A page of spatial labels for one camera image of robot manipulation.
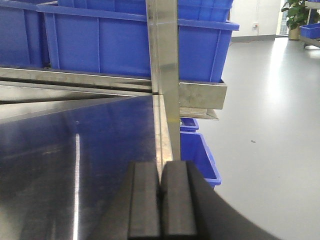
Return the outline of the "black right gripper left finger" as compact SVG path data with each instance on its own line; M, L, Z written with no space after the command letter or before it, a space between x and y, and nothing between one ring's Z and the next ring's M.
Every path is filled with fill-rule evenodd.
M130 240L160 239L158 192L159 178L156 164L135 163L128 230Z

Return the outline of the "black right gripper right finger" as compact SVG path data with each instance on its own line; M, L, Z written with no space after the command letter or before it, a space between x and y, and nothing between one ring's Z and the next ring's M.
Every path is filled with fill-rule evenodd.
M165 240L194 240L197 227L187 165L184 161L167 162L161 176L161 223Z

